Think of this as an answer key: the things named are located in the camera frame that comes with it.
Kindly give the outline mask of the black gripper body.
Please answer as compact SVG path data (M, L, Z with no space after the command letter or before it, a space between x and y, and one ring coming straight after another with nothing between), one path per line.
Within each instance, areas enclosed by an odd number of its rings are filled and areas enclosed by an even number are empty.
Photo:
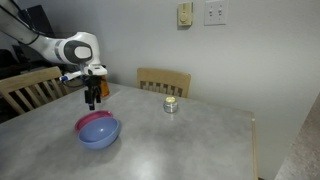
M87 87L85 91L86 95L89 97L96 97L101 93L101 77L100 76L84 76L83 82Z

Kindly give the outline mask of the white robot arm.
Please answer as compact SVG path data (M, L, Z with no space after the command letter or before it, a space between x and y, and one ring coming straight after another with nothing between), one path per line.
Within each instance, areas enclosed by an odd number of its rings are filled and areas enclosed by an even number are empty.
M84 93L85 102L90 110L94 110L95 104L101 102L102 77L108 73L100 61L97 37L88 32L76 32L68 38L51 38L19 18L19 11L14 0L0 0L0 31L34 49L50 62L77 65L79 71L67 73L60 80L84 76L88 87Z

